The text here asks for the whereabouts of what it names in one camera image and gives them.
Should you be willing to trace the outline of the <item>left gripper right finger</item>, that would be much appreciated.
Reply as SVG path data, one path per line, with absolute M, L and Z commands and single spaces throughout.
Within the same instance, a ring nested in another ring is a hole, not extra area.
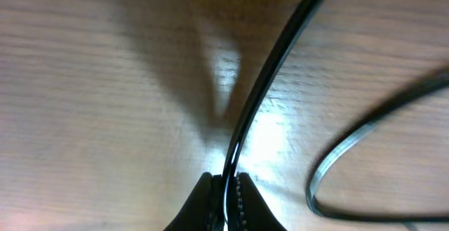
M 247 173 L 238 173 L 227 188 L 229 231 L 286 231 Z

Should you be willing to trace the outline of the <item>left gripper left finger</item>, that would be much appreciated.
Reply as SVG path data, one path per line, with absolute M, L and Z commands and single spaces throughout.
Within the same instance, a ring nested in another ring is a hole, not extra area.
M 222 176 L 205 172 L 164 231 L 223 231 Z

